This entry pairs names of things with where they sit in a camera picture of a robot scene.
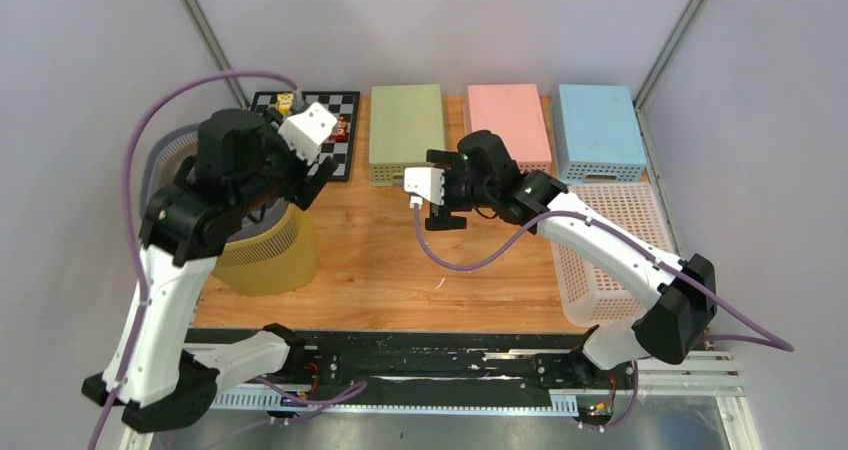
chess board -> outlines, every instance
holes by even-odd
[[[269,105],[277,103],[277,94],[285,92],[256,92],[253,95],[253,103],[250,110],[262,113]],[[325,158],[332,158],[339,167],[333,172],[330,181],[350,180],[350,171],[353,166],[353,144],[356,142],[356,125],[359,116],[359,92],[303,92],[306,103],[315,102],[323,105],[336,118],[344,117],[348,122],[348,138],[346,142],[333,142],[327,140],[321,145],[321,153],[309,175],[313,175],[318,169],[318,164]]]

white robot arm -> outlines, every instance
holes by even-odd
[[[142,218],[149,298],[139,302],[137,284],[118,349],[103,373],[85,380],[84,395],[104,405],[116,390],[128,426],[172,430],[200,419],[221,392],[300,363],[293,355],[302,354],[302,339],[277,324],[198,355],[183,351],[183,342],[203,284],[243,220],[279,198],[306,209],[323,188],[335,161],[307,175],[335,124],[317,103],[285,121],[273,108],[264,116],[232,109],[200,124],[197,155],[151,197]],[[144,318],[134,331],[140,305]]]
[[[700,255],[688,262],[653,248],[598,214],[554,177],[540,171],[522,174],[500,137],[473,132],[458,152],[430,150],[432,167],[408,168],[403,187],[410,206],[430,202],[427,230],[465,228],[452,211],[491,208],[507,223],[525,225],[565,245],[619,281],[647,310],[589,329],[569,356],[569,369],[583,384],[631,360],[653,356],[679,364],[706,329],[715,304],[671,271],[693,277],[715,292],[712,264]]]

white wall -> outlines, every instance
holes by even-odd
[[[633,95],[686,2],[200,0],[234,67],[288,72],[306,89],[531,82],[548,94],[569,82]]]
[[[0,0],[0,48],[0,446],[84,448],[99,408],[80,386],[108,364],[134,282],[124,144],[153,99],[213,67],[177,0]],[[229,104],[201,89],[151,133]]]
[[[797,348],[727,345],[769,450],[848,440],[846,16],[848,0],[710,0],[645,111],[686,247]]]

white mesh basket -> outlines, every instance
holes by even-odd
[[[568,189],[632,235],[659,249],[674,251],[650,184],[599,183],[571,185]],[[591,327],[647,310],[621,284],[573,250],[558,243],[551,247],[562,310],[571,323]]]

wooden table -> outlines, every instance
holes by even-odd
[[[541,100],[550,133],[550,98]],[[456,148],[465,135],[465,98],[449,96],[443,102],[449,148]],[[293,292],[245,297],[211,278],[195,325],[582,333],[563,316],[551,244],[543,238],[526,235],[499,260],[470,273],[430,261],[415,238],[407,195],[368,183],[369,119],[370,101],[363,97],[352,178],[330,182],[309,210],[320,252],[312,282]],[[489,256],[515,230],[471,213],[467,230],[426,238],[443,259],[472,263]]]

